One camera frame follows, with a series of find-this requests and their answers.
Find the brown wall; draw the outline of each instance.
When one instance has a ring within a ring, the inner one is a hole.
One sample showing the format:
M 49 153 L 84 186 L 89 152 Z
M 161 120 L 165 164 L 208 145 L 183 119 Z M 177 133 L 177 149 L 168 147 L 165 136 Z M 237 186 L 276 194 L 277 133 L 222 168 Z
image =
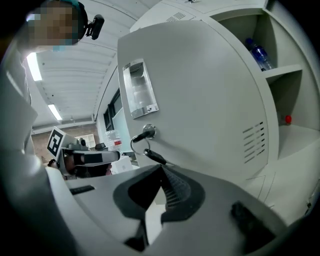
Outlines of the brown wall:
M 69 134 L 70 136 L 74 137 L 93 134 L 95 143 L 100 143 L 96 124 L 75 126 L 70 128 L 64 128 L 61 130 Z M 48 163 L 53 158 L 47 150 L 50 134 L 51 131 L 31 135 L 34 146 L 34 152 L 42 160 L 44 164 Z

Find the open cabinet door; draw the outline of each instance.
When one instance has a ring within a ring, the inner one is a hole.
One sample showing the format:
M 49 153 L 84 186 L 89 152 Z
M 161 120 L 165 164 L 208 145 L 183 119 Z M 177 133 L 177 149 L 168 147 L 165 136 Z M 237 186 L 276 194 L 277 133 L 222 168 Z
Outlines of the open cabinet door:
M 206 23 L 167 22 L 122 37 L 118 73 L 130 136 L 156 126 L 151 150 L 168 161 L 234 183 L 267 164 L 268 126 L 256 82 Z M 148 147 L 133 146 L 141 153 Z M 141 167 L 155 163 L 144 155 L 137 160 Z

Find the blue bottle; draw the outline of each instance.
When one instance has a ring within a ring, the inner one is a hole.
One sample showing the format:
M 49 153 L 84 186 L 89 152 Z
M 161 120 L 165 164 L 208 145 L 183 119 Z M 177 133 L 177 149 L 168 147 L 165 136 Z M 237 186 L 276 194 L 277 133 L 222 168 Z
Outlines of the blue bottle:
M 271 65 L 268 54 L 261 45 L 257 45 L 251 38 L 245 40 L 248 50 L 251 52 L 256 62 L 259 64 L 262 71 L 271 70 Z

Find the ceiling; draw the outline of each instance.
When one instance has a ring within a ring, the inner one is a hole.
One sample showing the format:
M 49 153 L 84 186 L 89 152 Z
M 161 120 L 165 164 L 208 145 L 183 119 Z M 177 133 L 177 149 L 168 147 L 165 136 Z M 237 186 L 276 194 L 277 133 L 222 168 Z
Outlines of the ceiling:
M 32 106 L 38 117 L 33 129 L 57 125 L 48 104 L 55 104 L 62 122 L 91 119 L 109 81 L 108 69 L 117 53 L 118 39 L 160 0 L 80 0 L 89 21 L 101 14 L 104 25 L 97 40 L 84 37 L 63 51 L 37 53 L 42 81 L 34 82 L 27 71 Z

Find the bottle with red cap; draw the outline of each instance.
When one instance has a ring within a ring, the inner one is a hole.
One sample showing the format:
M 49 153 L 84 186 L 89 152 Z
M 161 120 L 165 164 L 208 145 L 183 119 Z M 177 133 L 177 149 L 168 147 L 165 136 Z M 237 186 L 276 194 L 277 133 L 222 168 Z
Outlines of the bottle with red cap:
M 279 126 L 289 126 L 291 125 L 292 122 L 292 117 L 291 115 L 285 115 L 285 114 L 281 114 L 279 112 L 276 113 L 278 116 L 278 123 Z

